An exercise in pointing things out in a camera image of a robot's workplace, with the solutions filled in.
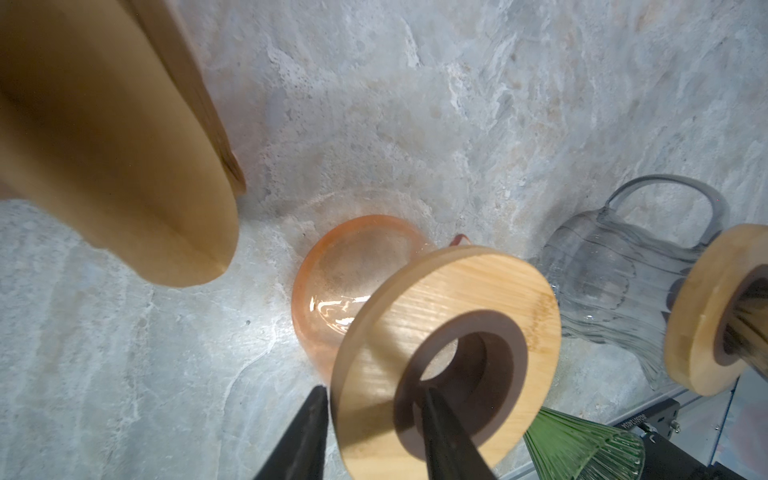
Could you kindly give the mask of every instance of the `wooden lid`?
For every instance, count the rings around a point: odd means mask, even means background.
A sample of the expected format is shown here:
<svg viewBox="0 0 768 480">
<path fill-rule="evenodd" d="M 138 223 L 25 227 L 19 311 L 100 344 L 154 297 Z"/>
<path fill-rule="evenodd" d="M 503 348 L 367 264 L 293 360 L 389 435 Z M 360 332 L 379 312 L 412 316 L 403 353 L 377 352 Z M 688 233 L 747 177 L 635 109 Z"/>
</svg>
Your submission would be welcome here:
<svg viewBox="0 0 768 480">
<path fill-rule="evenodd" d="M 722 392 L 746 363 L 723 350 L 730 311 L 746 288 L 765 277 L 768 226 L 742 224 L 723 232 L 686 278 L 670 314 L 664 363 L 676 382 L 700 395 Z"/>
<path fill-rule="evenodd" d="M 420 381 L 459 339 L 446 369 Z M 331 380 L 331 413 L 353 478 L 427 478 L 420 386 L 438 388 L 485 461 L 498 463 L 541 408 L 560 352 L 557 301 L 528 263 L 450 247 L 410 263 L 349 328 Z"/>
<path fill-rule="evenodd" d="M 0 11 L 0 179 L 147 281 L 221 275 L 239 228 L 223 144 L 123 5 Z"/>
</svg>

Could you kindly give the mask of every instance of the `glass handle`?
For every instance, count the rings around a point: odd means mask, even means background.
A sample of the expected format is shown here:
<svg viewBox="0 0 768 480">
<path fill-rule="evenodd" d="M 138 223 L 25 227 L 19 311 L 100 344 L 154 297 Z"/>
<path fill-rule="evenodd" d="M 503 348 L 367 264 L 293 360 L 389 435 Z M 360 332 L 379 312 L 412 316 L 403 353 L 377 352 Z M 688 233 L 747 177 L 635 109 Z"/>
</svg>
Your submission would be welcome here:
<svg viewBox="0 0 768 480">
<path fill-rule="evenodd" d="M 709 245 L 712 240 L 717 238 L 717 236 L 725 229 L 725 223 L 728 221 L 729 209 L 728 203 L 723 198 L 723 195 L 704 182 L 699 182 L 693 178 L 681 177 L 679 175 L 646 175 L 645 177 L 638 177 L 634 180 L 630 180 L 616 189 L 613 195 L 611 195 L 611 198 L 605 202 L 605 207 L 611 210 L 616 210 L 621 202 L 626 200 L 627 197 L 635 192 L 635 190 L 651 184 L 686 185 L 695 188 L 710 201 L 710 205 L 712 206 L 712 220 L 710 220 L 710 224 L 701 236 L 701 240 L 699 240 L 700 246 L 705 247 Z"/>
</svg>

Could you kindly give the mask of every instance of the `marble countertop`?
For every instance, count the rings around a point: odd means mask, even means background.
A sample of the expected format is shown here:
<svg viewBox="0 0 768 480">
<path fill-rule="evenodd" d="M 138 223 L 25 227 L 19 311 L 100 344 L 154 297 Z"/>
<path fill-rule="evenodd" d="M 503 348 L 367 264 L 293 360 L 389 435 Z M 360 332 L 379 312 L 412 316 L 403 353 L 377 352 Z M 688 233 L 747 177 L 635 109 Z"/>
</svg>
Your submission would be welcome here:
<svg viewBox="0 0 768 480">
<path fill-rule="evenodd" d="M 768 7 L 743 2 L 172 0 L 248 181 L 230 269 L 176 290 L 23 200 L 0 203 L 0 478 L 250 479 L 319 382 L 293 278 L 338 223 L 535 257 L 642 174 L 768 223 Z M 703 198 L 620 211 L 692 244 Z M 609 421 L 654 394 L 614 346 L 563 342 L 547 405 Z M 326 478 L 347 478 L 333 436 Z M 497 467 L 525 464 L 518 445 Z"/>
</svg>

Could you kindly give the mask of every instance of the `green glass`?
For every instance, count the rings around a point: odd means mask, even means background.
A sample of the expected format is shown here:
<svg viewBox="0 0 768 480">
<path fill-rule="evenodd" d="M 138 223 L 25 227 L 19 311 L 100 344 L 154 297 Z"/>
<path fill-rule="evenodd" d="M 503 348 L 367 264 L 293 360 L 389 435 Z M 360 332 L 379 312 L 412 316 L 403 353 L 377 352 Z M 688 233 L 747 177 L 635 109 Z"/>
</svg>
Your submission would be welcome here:
<svg viewBox="0 0 768 480">
<path fill-rule="evenodd" d="M 637 480 L 645 449 L 637 435 L 541 408 L 524 435 L 541 480 Z"/>
</svg>

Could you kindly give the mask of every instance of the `wooden ring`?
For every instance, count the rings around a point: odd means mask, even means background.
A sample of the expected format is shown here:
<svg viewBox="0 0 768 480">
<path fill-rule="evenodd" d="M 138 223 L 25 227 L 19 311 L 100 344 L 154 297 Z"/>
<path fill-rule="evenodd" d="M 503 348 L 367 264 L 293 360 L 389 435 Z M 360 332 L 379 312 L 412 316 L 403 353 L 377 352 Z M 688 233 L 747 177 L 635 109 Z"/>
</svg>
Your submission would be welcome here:
<svg viewBox="0 0 768 480">
<path fill-rule="evenodd" d="M 446 369 L 420 380 L 459 339 Z M 484 247 L 430 253 L 391 276 L 349 328 L 331 379 L 331 413 L 353 478 L 427 478 L 420 386 L 440 389 L 493 466 L 544 402 L 558 363 L 560 313 L 530 264 Z"/>
<path fill-rule="evenodd" d="M 746 367 L 723 350 L 734 303 L 768 277 L 768 226 L 745 223 L 723 232 L 694 264 L 675 300 L 664 337 L 664 363 L 675 382 L 699 395 L 722 392 Z"/>
</svg>

